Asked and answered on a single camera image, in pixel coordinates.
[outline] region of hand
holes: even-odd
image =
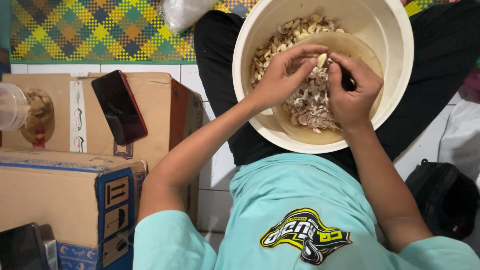
[[[260,102],[262,110],[283,103],[292,96],[300,82],[317,66],[317,58],[307,55],[327,51],[328,48],[322,45],[299,45],[276,54],[257,88],[247,97]],[[298,70],[289,76],[290,72],[296,68]]]
[[[344,130],[370,124],[370,110],[382,89],[383,79],[360,58],[350,58],[337,53],[331,53],[330,58],[335,61],[328,69],[330,106],[335,120]],[[356,83],[355,91],[347,92],[342,88],[339,65],[351,73]]]

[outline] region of lap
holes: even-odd
[[[410,18],[415,58],[410,82],[399,105],[377,130],[391,160],[395,159],[435,119],[462,85],[480,55],[480,5],[476,0],[438,5]],[[232,58],[243,19],[209,11],[194,32],[199,74],[216,116],[237,103],[232,82]],[[229,140],[236,165],[287,152],[246,123]],[[319,156],[358,178],[348,148]]]

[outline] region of mint green t-shirt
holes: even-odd
[[[218,256],[180,211],[135,229],[135,270],[479,270],[466,244],[432,237],[400,254],[378,243],[361,185],[315,155],[280,154],[238,169],[233,210]]]

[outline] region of phone screen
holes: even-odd
[[[119,70],[92,81],[115,142],[125,145],[146,135],[139,112]]]
[[[45,269],[47,258],[42,254],[39,238],[33,224],[0,232],[0,269]]]

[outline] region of colorful woven mat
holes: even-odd
[[[173,36],[160,0],[12,0],[12,63],[193,64],[192,29]],[[258,0],[214,7],[246,17]],[[406,7],[413,15],[437,0]]]

